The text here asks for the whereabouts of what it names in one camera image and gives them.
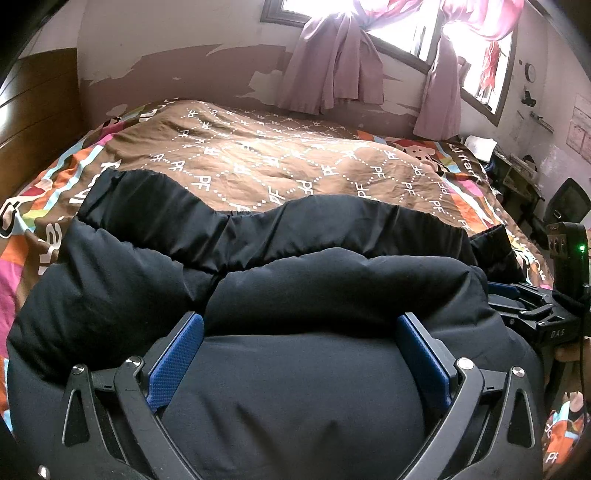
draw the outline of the window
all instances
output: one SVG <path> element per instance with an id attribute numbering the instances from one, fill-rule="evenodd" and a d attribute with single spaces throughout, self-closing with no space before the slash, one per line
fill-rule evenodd
<path id="1" fill-rule="evenodd" d="M 265 0 L 261 21 L 303 27 L 312 15 L 339 10 L 345 0 Z M 443 19 L 439 0 L 425 0 L 421 8 L 402 20 L 368 33 L 376 49 L 423 73 L 429 71 L 437 53 L 440 26 Z M 509 80 L 515 59 L 517 29 L 494 47 L 498 57 L 494 88 L 480 88 L 486 51 L 490 42 L 472 32 L 463 24 L 443 27 L 453 43 L 459 58 L 462 99 L 498 125 L 509 89 Z"/>

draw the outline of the cable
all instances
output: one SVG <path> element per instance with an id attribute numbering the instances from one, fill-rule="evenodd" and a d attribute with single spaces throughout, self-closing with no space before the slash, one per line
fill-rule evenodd
<path id="1" fill-rule="evenodd" d="M 581 318 L 581 323 L 579 325 L 579 380 L 581 381 L 581 395 L 583 396 L 583 429 L 587 427 L 587 397 L 585 395 L 585 375 L 584 375 L 584 347 L 585 347 L 585 337 L 584 337 L 584 326 L 585 323 L 590 320 L 590 312 L 591 309 L 591 286 L 585 282 L 583 286 L 584 291 L 584 310 L 583 316 Z"/>
<path id="2" fill-rule="evenodd" d="M 581 395 L 583 396 L 583 428 L 587 427 L 587 397 L 585 396 L 585 375 L 584 375 L 584 336 L 583 336 L 583 321 L 581 321 L 581 327 L 579 331 L 580 335 L 580 352 L 579 352 L 579 375 L 581 380 Z"/>

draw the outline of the metal screw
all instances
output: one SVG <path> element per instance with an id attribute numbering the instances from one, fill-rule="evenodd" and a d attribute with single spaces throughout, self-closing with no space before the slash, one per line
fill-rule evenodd
<path id="1" fill-rule="evenodd" d="M 142 363 L 142 359 L 136 355 L 130 356 L 126 361 L 125 365 L 128 367 L 139 367 Z"/>
<path id="2" fill-rule="evenodd" d="M 521 367 L 513 367 L 511 371 L 516 377 L 522 378 L 525 376 L 525 370 L 523 370 Z"/>
<path id="3" fill-rule="evenodd" d="M 49 470 L 46 466 L 39 465 L 39 468 L 37 469 L 37 473 L 39 474 L 39 476 L 41 478 L 44 478 L 45 480 L 51 480 L 51 476 L 49 475 Z"/>
<path id="4" fill-rule="evenodd" d="M 474 362 L 463 356 L 457 360 L 457 366 L 464 370 L 472 370 L 474 368 Z"/>
<path id="5" fill-rule="evenodd" d="M 72 367 L 72 373 L 74 375 L 80 375 L 83 371 L 84 371 L 84 365 L 82 365 L 82 364 L 77 364 Z"/>

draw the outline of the cartoon bear print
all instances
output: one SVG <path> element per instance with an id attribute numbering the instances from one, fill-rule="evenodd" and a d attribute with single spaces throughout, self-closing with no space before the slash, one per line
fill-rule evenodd
<path id="1" fill-rule="evenodd" d="M 429 148 L 420 142 L 406 139 L 397 140 L 394 146 L 411 157 L 416 158 L 421 162 L 421 165 L 431 167 L 440 177 L 448 171 L 444 165 L 437 161 L 434 148 Z"/>

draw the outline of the damaged wall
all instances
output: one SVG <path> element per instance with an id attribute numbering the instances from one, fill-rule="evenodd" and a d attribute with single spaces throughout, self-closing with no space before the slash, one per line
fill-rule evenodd
<path id="1" fill-rule="evenodd" d="M 20 58 L 61 48 L 76 48 L 87 0 L 68 0 L 53 17 L 33 35 Z"/>
<path id="2" fill-rule="evenodd" d="M 272 108 L 301 30 L 261 23 L 263 3 L 88 0 L 78 39 L 80 92 L 88 126 L 126 108 L 169 97 L 199 98 L 237 108 Z M 545 42 L 545 27 L 532 23 L 536 14 L 530 10 L 520 22 L 518 54 L 535 39 L 538 44 Z M 352 102 L 324 117 L 375 134 L 410 135 L 426 76 L 388 56 L 381 57 L 385 103 Z M 514 150 L 515 144 L 509 141 L 511 126 L 505 118 L 515 115 L 519 96 L 515 89 L 509 93 L 499 129 L 464 103 L 462 131 L 493 137 L 500 133 L 501 144 Z"/>
<path id="3" fill-rule="evenodd" d="M 569 177 L 591 197 L 591 164 L 567 143 L 577 95 L 591 101 L 591 81 L 569 45 L 548 25 L 548 75 L 536 111 L 554 128 L 554 134 L 535 125 L 528 146 L 546 200 L 538 204 L 536 213 L 540 218 L 547 202 Z M 582 223 L 591 228 L 591 212 Z"/>

